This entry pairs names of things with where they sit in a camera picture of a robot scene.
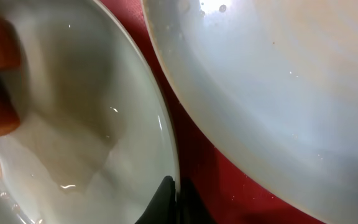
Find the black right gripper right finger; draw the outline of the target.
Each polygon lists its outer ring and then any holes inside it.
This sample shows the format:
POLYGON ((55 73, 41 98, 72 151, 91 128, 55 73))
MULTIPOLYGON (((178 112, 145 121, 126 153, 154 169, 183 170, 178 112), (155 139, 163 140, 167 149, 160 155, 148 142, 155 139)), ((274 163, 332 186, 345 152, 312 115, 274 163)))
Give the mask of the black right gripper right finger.
POLYGON ((183 178, 180 183, 180 193, 177 201, 178 223, 216 224, 191 179, 183 178))

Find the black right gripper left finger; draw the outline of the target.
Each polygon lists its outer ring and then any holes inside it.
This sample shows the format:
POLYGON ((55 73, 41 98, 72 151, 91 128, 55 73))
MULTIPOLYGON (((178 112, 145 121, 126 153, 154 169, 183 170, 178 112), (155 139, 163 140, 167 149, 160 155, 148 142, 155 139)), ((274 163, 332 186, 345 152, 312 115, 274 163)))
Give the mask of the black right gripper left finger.
POLYGON ((175 181, 165 176, 135 224, 176 224, 176 195, 175 181))

